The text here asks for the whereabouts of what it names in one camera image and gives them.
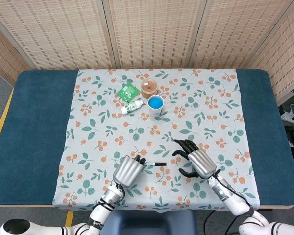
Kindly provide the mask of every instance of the green packet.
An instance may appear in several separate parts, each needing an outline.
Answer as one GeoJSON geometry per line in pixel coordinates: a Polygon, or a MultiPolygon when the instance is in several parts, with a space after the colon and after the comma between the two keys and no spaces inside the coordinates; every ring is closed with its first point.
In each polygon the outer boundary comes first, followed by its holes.
{"type": "Polygon", "coordinates": [[[121,90],[117,92],[117,95],[126,102],[131,102],[141,92],[131,83],[127,83],[121,90]]]}

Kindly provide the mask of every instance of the floral tablecloth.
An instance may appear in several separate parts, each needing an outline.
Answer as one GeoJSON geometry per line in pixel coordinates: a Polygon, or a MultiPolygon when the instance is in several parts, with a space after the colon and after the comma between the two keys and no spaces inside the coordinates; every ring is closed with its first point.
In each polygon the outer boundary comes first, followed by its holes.
{"type": "Polygon", "coordinates": [[[173,139],[196,143],[220,175],[259,207],[235,69],[80,70],[53,205],[91,210],[123,157],[140,154],[167,166],[145,166],[116,208],[225,210],[206,180],[179,173],[192,169],[186,159],[172,156],[180,149],[173,139]],[[145,105],[123,116],[125,102],[116,92],[126,83],[140,88],[148,77],[158,82],[157,93],[165,100],[161,115],[151,117],[145,105]]]}

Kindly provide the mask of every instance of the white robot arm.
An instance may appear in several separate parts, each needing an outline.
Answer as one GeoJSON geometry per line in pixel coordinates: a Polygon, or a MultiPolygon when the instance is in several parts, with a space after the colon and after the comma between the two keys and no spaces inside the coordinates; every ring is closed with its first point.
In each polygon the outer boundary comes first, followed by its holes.
{"type": "Polygon", "coordinates": [[[201,177],[208,180],[208,184],[221,201],[228,207],[233,215],[245,214],[247,219],[239,226],[240,235],[290,235],[294,234],[294,226],[268,221],[248,203],[248,201],[238,195],[231,185],[218,175],[220,170],[210,159],[190,140],[174,140],[184,151],[176,150],[173,155],[181,155],[192,163],[195,172],[187,173],[179,169],[180,173],[186,177],[201,177]]]}
{"type": "Polygon", "coordinates": [[[114,204],[125,197],[123,188],[130,187],[141,172],[145,159],[137,155],[135,159],[125,156],[113,174],[112,183],[89,216],[89,222],[72,227],[45,227],[23,219],[12,219],[0,227],[0,235],[99,235],[114,204]]]}

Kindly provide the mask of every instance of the white bottle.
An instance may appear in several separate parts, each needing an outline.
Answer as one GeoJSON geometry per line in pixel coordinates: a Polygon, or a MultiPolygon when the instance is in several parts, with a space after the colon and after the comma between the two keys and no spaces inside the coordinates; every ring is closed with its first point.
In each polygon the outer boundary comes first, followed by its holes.
{"type": "Polygon", "coordinates": [[[130,102],[125,107],[121,108],[121,113],[123,115],[129,114],[129,113],[133,112],[134,110],[139,109],[143,104],[144,103],[141,100],[136,100],[134,102],[130,102]]]}

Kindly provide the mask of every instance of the gray carpet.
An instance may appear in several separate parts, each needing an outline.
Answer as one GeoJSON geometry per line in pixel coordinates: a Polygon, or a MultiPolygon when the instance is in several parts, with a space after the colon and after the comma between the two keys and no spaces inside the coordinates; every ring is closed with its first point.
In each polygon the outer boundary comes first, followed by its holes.
{"type": "MultiPolygon", "coordinates": [[[[0,117],[11,92],[11,86],[0,78],[0,117]]],[[[198,234],[202,233],[202,224],[210,211],[196,211],[198,234]]],[[[87,222],[90,212],[78,211],[74,214],[73,224],[87,222]]],[[[294,207],[289,210],[273,210],[261,212],[269,222],[279,221],[294,225],[294,207]]],[[[66,212],[54,208],[0,208],[0,226],[12,218],[28,219],[45,226],[64,226],[66,212]]],[[[215,212],[206,225],[207,235],[222,235],[234,216],[228,212],[215,212]]],[[[231,232],[237,231],[243,216],[233,224],[231,232]]]]}

